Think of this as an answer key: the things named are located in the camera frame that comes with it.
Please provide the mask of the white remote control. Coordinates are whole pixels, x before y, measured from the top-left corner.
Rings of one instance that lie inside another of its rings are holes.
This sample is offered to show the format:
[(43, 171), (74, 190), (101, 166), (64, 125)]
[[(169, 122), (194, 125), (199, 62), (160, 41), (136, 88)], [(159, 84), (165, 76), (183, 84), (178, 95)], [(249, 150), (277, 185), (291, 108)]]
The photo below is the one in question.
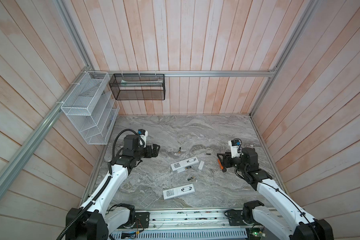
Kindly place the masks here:
[(195, 190), (194, 184), (188, 184), (188, 185), (164, 190), (163, 198), (164, 198), (164, 200), (169, 200), (169, 199), (178, 198), (178, 197), (181, 197), (184, 195), (192, 194), (195, 191), (196, 190)]
[(199, 160), (197, 157), (191, 157), (176, 163), (171, 164), (171, 169), (173, 172), (177, 172), (178, 169), (185, 168), (188, 166), (194, 166), (199, 163)]

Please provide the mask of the orange handled screwdriver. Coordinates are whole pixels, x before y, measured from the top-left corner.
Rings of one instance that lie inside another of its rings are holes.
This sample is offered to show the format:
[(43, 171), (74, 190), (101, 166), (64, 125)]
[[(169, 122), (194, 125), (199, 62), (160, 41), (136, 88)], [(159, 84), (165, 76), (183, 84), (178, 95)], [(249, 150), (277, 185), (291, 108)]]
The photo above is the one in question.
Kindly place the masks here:
[(224, 166), (224, 162), (220, 159), (218, 159), (218, 163), (219, 163), (219, 166), (222, 170), (223, 173), (225, 173), (227, 171), (227, 168)]

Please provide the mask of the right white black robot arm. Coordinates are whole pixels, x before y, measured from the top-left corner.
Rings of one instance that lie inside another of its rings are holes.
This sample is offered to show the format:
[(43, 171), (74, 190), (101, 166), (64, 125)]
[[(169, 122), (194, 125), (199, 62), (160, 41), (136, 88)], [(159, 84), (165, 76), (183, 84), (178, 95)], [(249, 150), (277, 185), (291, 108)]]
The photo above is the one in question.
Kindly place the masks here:
[(332, 240), (331, 225), (324, 219), (318, 220), (293, 201), (262, 170), (258, 154), (253, 148), (232, 147), (230, 152), (217, 154), (223, 172), (234, 168), (235, 174), (247, 182), (255, 191), (264, 196), (281, 214), (272, 213), (260, 201), (250, 201), (243, 205), (242, 218), (249, 225), (261, 225), (281, 240)]

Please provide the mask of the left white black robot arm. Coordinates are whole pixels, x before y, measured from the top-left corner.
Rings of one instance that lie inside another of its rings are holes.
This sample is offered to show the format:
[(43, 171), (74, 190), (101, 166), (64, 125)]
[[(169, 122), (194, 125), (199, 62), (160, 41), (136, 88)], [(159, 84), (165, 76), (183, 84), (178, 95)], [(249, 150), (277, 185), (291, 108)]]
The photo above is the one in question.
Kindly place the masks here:
[(66, 216), (66, 227), (57, 237), (59, 240), (111, 240), (111, 234), (120, 226), (135, 226), (135, 207), (117, 204), (111, 213), (109, 205), (132, 169), (143, 159), (156, 158), (160, 151), (157, 144), (147, 145), (148, 132), (143, 129), (130, 132), (124, 137), (124, 146), (118, 151), (112, 147), (112, 159), (107, 163), (108, 173), (90, 197), (79, 207), (72, 208)]

